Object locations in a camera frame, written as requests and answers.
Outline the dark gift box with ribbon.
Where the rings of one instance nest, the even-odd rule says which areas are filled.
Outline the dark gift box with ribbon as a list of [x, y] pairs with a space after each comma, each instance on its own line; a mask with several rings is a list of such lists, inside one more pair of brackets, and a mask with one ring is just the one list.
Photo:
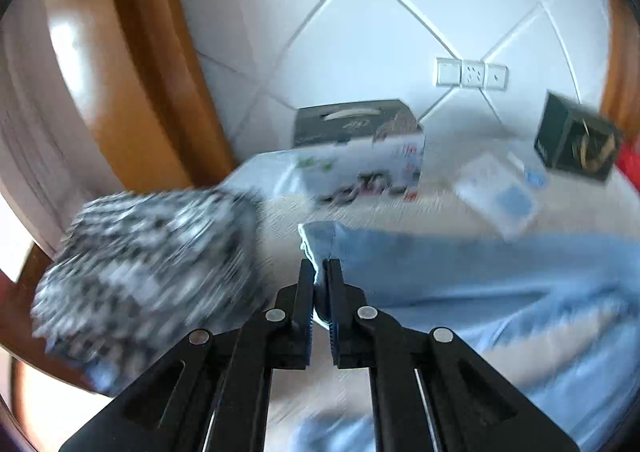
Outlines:
[[547, 93], [534, 142], [544, 167], [605, 182], [622, 144], [622, 132], [610, 120], [565, 96]]

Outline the light blue trousers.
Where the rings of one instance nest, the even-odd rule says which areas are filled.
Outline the light blue trousers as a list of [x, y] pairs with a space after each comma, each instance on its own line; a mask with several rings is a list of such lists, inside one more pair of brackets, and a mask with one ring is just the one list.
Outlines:
[[402, 326], [454, 331], [585, 451], [618, 438], [639, 401], [639, 245], [597, 233], [439, 237], [298, 229], [315, 267]]

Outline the white lace tablecloth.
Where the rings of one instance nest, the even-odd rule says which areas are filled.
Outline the white lace tablecloth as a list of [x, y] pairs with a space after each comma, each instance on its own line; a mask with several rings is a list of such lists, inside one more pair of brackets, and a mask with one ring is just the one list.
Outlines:
[[262, 240], [300, 244], [298, 227], [314, 221], [336, 221], [346, 227], [433, 235], [496, 236], [497, 230], [454, 193], [461, 169], [490, 154], [511, 172], [512, 153], [547, 180], [541, 189], [527, 187], [539, 212], [529, 233], [599, 233], [639, 238], [639, 195], [625, 175], [613, 170], [608, 181], [591, 181], [544, 169], [530, 140], [476, 138], [458, 146], [428, 144], [418, 196], [413, 201], [358, 198], [346, 206], [322, 207], [300, 195], [279, 196], [262, 207]]

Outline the white wall socket panel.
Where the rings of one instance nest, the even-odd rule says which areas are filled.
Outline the white wall socket panel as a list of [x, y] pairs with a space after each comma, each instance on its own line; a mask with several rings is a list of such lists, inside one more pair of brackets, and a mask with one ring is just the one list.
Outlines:
[[504, 91], [508, 86], [509, 68], [503, 65], [438, 58], [435, 67], [436, 86], [450, 88]]

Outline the black white checkered clothes pile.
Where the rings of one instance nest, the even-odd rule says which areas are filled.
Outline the black white checkered clothes pile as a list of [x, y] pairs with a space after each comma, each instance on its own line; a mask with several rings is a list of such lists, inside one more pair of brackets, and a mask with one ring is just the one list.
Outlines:
[[89, 201], [36, 288], [32, 334], [114, 397], [190, 331], [265, 308], [260, 221], [258, 196], [221, 189]]

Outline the printed product cardboard box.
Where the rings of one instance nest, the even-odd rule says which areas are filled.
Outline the printed product cardboard box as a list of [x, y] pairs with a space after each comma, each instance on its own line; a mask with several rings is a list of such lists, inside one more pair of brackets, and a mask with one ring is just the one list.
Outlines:
[[295, 117], [295, 174], [322, 204], [413, 194], [424, 146], [423, 130], [401, 100], [312, 106]]

